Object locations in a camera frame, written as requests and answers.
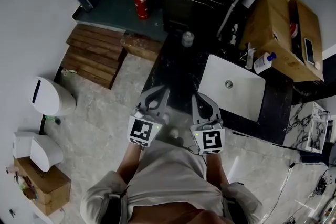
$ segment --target person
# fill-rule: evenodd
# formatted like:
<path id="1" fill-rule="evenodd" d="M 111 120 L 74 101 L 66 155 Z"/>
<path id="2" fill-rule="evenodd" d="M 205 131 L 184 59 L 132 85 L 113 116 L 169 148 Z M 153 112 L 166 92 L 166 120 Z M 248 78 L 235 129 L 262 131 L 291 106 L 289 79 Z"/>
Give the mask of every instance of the person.
<path id="1" fill-rule="evenodd" d="M 198 155 L 172 132 L 142 154 L 141 146 L 129 143 L 117 171 L 84 194 L 80 213 L 86 224 L 261 221 L 261 202 L 243 184 L 229 184 L 221 155 Z"/>

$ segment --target red fire extinguisher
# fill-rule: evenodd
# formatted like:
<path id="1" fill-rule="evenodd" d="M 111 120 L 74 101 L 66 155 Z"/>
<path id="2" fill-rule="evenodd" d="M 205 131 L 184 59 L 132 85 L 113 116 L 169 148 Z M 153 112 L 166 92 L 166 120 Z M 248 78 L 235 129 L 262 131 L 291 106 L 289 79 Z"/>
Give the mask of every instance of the red fire extinguisher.
<path id="1" fill-rule="evenodd" d="M 138 17 L 141 20 L 148 18 L 147 0 L 134 0 Z"/>

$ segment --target cardboard box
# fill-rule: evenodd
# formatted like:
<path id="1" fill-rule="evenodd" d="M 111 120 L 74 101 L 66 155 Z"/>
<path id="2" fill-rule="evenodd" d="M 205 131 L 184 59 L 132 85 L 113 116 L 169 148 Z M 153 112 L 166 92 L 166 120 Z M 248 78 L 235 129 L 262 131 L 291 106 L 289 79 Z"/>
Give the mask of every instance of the cardboard box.
<path id="1" fill-rule="evenodd" d="M 71 180 L 56 166 L 42 172 L 30 157 L 14 159 L 14 165 L 19 168 L 21 177 L 31 181 L 38 197 L 32 202 L 46 216 L 69 202 Z"/>
<path id="2" fill-rule="evenodd" d="M 256 57 L 274 52 L 277 59 L 273 60 L 272 66 L 294 82 L 323 81 L 322 42 L 317 15 L 300 0 L 256 0 L 251 9 L 239 47 L 244 49 L 245 44 L 250 42 L 252 47 L 257 48 Z M 297 12 L 299 18 L 303 62 L 292 52 L 290 11 Z M 320 70 L 306 61 L 305 38 L 312 41 L 314 60 L 320 64 Z"/>

